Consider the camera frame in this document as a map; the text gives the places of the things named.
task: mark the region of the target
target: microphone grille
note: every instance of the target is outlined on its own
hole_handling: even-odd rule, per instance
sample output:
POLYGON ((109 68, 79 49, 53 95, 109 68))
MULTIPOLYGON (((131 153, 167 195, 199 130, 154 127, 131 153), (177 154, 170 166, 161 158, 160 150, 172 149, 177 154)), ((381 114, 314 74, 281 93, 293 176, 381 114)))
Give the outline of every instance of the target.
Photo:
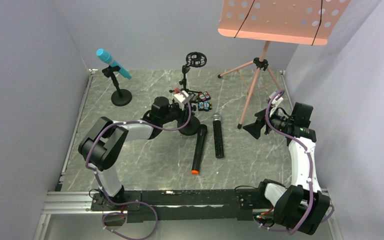
POLYGON ((220 115, 220 113, 214 113, 212 116, 211 116, 211 120, 213 121, 222 121, 222 115, 220 115))

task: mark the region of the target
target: black clamp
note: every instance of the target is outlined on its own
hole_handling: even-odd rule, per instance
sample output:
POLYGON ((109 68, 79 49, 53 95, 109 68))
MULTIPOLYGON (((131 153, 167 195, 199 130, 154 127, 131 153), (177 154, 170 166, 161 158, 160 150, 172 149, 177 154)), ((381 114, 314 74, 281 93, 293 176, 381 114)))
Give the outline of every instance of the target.
POLYGON ((114 74, 114 72, 120 71, 120 66, 108 66, 104 69, 102 69, 102 73, 105 77, 110 78, 111 75, 114 74))
POLYGON ((269 67, 269 61, 267 61, 266 59, 264 59, 263 61, 260 61, 260 58, 256 57, 254 58, 253 62, 255 63, 257 68, 260 68, 263 71, 265 71, 269 67))

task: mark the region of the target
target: black microphone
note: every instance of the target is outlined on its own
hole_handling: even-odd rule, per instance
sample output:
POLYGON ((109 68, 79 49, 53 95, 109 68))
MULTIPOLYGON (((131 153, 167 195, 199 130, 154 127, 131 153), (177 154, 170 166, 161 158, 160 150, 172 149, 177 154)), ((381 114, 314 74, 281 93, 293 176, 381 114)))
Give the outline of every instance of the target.
POLYGON ((196 138, 195 154, 193 155, 192 170, 190 171, 192 174, 195 174, 195 175, 200 174, 201 159, 203 156, 203 149, 204 149, 206 136, 207 136, 207 125, 205 124, 199 125, 197 138, 196 138))
POLYGON ((215 157, 222 159, 225 157, 225 151, 223 150, 222 116, 218 113, 214 113, 211 119, 212 128, 214 129, 215 157))

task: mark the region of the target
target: blue microphone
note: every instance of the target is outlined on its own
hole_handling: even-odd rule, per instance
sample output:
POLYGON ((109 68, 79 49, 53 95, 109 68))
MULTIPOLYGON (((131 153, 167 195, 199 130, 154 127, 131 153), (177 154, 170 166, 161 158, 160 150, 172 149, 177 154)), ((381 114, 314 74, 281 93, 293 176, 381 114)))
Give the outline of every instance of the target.
POLYGON ((111 67, 119 66, 120 70, 118 72, 126 79, 132 79, 132 76, 130 76, 129 72, 126 71, 126 69, 124 69, 116 60, 114 60, 110 53, 100 48, 98 51, 96 51, 96 55, 102 62, 110 65, 111 67))

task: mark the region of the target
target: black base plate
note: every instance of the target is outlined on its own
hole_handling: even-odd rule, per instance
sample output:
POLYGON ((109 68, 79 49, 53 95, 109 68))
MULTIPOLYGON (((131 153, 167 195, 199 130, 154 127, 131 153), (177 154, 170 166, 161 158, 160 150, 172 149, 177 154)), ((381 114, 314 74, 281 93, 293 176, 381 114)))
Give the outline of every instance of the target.
POLYGON ((126 106, 132 101, 132 93, 126 89, 120 89, 120 91, 122 97, 120 97, 119 93, 115 91, 111 95, 111 102, 118 107, 126 106))
MULTIPOLYGON (((177 122, 177 127, 181 127, 184 123, 177 122)), ((196 116, 192 116, 190 118, 189 123, 179 132, 185 136, 193 136, 198 132, 198 128, 200 126, 200 120, 196 116)))
MULTIPOLYGON (((126 202, 135 202, 142 200, 142 193, 140 191, 126 191, 124 193, 124 198, 126 202)), ((114 211, 120 210, 122 206, 107 205, 106 200, 103 196, 100 196, 99 193, 95 193, 93 195, 92 206, 90 206, 91 211, 114 211)), ((141 205, 138 204, 128 204, 124 206, 124 210, 127 211, 139 211, 141 209, 141 205)))
MULTIPOLYGON (((258 196, 256 189, 214 189, 214 190, 152 190, 125 191, 127 201, 141 194, 141 201, 153 206, 158 220, 237 219, 252 221, 253 209, 268 209, 272 204, 258 196)), ((93 195, 91 211, 117 211, 102 202, 99 193, 93 195)), ((128 223, 154 221, 154 212, 146 206, 126 205, 128 223)))

